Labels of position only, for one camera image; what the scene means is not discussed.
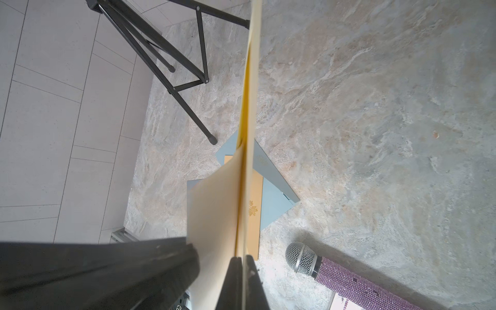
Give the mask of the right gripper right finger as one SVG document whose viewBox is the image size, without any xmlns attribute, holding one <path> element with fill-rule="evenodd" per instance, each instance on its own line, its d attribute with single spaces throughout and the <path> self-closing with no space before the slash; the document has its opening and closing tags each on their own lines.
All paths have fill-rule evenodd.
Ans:
<svg viewBox="0 0 496 310">
<path fill-rule="evenodd" d="M 231 259 L 216 309 L 270 309 L 251 255 L 245 255 L 243 259 L 240 257 Z"/>
</svg>

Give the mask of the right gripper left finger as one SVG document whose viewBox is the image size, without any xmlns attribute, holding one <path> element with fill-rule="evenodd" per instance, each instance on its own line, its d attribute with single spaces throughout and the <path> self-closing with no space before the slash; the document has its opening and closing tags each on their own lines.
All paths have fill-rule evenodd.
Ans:
<svg viewBox="0 0 496 310">
<path fill-rule="evenodd" d="M 1 309 L 170 309 L 200 272 L 184 238 L 1 243 Z"/>
</svg>

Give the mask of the cream yellow envelope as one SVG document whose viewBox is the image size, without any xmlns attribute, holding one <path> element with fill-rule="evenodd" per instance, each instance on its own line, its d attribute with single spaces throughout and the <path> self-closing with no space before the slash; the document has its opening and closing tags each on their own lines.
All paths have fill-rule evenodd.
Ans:
<svg viewBox="0 0 496 310">
<path fill-rule="evenodd" d="M 242 108 L 234 156 L 190 192 L 187 243 L 198 252 L 200 273 L 189 288 L 193 309 L 214 309 L 231 260 L 247 255 L 249 196 L 257 118 L 262 2 L 252 1 Z"/>
</svg>

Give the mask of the light blue envelope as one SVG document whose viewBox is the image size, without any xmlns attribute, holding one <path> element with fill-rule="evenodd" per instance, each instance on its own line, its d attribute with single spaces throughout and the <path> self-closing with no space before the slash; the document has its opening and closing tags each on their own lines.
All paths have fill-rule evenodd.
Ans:
<svg viewBox="0 0 496 310">
<path fill-rule="evenodd" d="M 215 154 L 220 165 L 223 165 L 225 156 L 234 155 L 237 137 L 238 131 L 235 131 Z M 257 141 L 254 143 L 253 168 L 264 179 L 260 222 L 262 231 L 290 210 L 300 199 Z M 191 191 L 201 181 L 202 179 L 187 181 L 187 213 L 191 209 Z"/>
</svg>

